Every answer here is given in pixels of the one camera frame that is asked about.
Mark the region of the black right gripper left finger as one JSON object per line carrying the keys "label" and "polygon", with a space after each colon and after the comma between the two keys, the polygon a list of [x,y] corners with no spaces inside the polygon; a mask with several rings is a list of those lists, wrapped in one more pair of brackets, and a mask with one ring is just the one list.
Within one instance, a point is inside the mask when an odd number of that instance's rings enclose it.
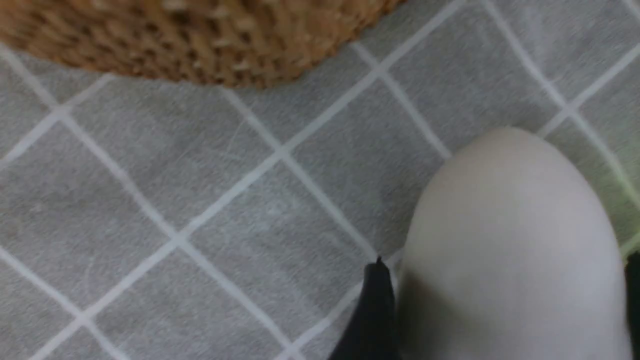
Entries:
{"label": "black right gripper left finger", "polygon": [[396,301],[381,257],[365,266],[358,301],[330,360],[399,360]]}

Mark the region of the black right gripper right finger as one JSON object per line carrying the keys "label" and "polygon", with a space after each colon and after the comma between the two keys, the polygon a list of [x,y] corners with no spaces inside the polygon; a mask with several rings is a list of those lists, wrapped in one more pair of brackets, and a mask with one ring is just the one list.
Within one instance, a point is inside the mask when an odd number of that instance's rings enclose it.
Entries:
{"label": "black right gripper right finger", "polygon": [[626,325],[630,335],[632,356],[640,359],[640,253],[632,253],[624,267],[626,285]]}

